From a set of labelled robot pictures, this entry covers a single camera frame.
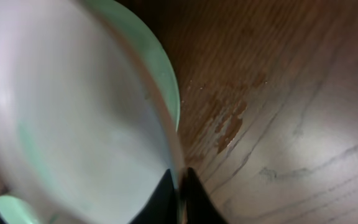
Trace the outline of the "mint green plate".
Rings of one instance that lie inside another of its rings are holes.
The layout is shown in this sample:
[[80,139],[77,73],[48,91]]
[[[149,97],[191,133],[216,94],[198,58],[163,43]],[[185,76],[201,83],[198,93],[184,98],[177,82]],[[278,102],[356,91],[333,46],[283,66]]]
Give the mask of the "mint green plate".
[[0,196],[0,217],[6,224],[41,224],[30,205],[12,195]]
[[180,92],[171,62],[158,38],[137,15],[115,0],[87,0],[86,3],[116,27],[140,55],[177,128],[180,121]]

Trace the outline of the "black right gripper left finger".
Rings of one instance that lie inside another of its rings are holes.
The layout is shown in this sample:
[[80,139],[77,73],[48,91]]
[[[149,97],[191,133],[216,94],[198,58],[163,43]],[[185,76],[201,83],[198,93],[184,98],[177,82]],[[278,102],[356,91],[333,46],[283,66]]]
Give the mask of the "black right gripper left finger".
[[131,224],[177,224],[177,195],[167,169],[145,207]]

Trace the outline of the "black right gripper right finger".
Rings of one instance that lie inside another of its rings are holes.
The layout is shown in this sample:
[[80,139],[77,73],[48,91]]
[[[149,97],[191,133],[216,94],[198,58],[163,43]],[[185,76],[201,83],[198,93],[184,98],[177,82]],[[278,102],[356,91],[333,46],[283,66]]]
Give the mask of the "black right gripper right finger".
[[186,203],[187,224],[227,224],[191,167],[187,168],[182,180],[181,198]]

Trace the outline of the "white plate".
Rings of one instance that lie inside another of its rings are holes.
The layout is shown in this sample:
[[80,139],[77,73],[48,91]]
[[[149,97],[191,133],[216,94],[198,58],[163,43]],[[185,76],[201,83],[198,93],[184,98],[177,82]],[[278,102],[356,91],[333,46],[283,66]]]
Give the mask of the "white plate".
[[86,1],[0,1],[0,173],[42,223],[131,223],[177,128],[128,40]]

